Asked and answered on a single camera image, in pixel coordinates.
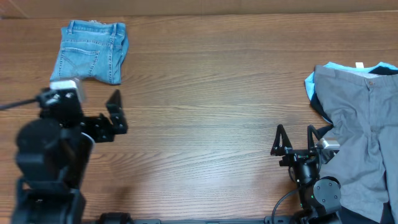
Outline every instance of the screw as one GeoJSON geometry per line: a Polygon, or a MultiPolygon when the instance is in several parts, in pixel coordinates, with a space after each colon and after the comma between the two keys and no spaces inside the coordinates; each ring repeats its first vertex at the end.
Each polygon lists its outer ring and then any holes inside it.
{"type": "Polygon", "coordinates": [[[67,98],[71,98],[71,97],[73,96],[73,93],[67,93],[65,96],[66,96],[67,98]]]}

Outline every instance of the beige wall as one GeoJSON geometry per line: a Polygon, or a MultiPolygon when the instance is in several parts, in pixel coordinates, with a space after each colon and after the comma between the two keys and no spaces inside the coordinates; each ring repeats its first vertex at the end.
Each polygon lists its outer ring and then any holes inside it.
{"type": "Polygon", "coordinates": [[[95,17],[398,10],[397,0],[0,0],[3,17],[95,17]]]}

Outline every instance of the light blue fabric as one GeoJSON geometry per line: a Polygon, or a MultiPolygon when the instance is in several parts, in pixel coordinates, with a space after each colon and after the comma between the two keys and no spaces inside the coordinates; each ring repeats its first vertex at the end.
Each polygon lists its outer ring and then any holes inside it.
{"type": "Polygon", "coordinates": [[[50,80],[78,77],[121,83],[121,64],[129,48],[125,24],[70,21],[61,31],[60,51],[50,80]]]}
{"type": "MultiPolygon", "coordinates": [[[[368,68],[353,68],[353,67],[347,67],[344,65],[338,65],[336,63],[333,62],[328,62],[326,65],[324,65],[325,68],[334,68],[337,70],[346,70],[346,71],[354,71],[354,72],[364,72],[364,73],[369,73],[371,70],[377,68],[377,67],[387,67],[393,70],[398,70],[397,67],[390,65],[388,63],[384,63],[384,62],[380,62],[378,63],[376,66],[373,67],[368,67],[368,68]]],[[[308,99],[312,99],[313,94],[315,93],[315,84],[313,82],[313,74],[314,72],[311,73],[310,76],[308,76],[305,80],[304,80],[304,84],[305,84],[305,91],[307,91],[307,96],[308,99]]]]}

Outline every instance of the jeans pocket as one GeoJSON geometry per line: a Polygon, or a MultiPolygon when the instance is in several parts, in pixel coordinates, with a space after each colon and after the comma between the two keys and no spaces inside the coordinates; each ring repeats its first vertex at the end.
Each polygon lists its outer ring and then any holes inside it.
{"type": "Polygon", "coordinates": [[[59,78],[91,77],[99,54],[99,50],[87,51],[75,47],[61,48],[59,78]]]}

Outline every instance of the belt loop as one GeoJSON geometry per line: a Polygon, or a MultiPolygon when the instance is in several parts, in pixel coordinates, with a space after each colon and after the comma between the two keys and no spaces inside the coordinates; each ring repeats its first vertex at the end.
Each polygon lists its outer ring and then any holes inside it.
{"type": "Polygon", "coordinates": [[[116,35],[116,26],[117,26],[117,23],[114,23],[114,24],[113,24],[112,36],[115,36],[115,35],[116,35]]]}
{"type": "Polygon", "coordinates": [[[68,27],[68,34],[72,34],[72,28],[73,28],[73,24],[75,23],[75,21],[70,21],[69,22],[69,27],[68,27]]]}

